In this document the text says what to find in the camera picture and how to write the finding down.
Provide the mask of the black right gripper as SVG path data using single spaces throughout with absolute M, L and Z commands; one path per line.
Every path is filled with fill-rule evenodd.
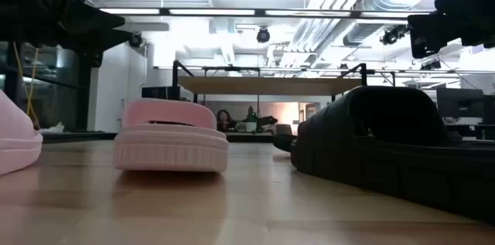
M 408 16 L 411 55 L 434 55 L 454 39 L 464 46 L 494 47 L 494 0 L 435 0 L 438 11 Z

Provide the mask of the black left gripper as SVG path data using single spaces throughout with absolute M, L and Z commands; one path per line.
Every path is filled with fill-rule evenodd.
M 131 32 L 113 29 L 125 24 L 123 17 L 86 5 L 85 1 L 39 0 L 42 21 L 38 46 L 107 50 L 131 40 Z M 106 29 L 85 33 L 85 29 L 98 28 Z

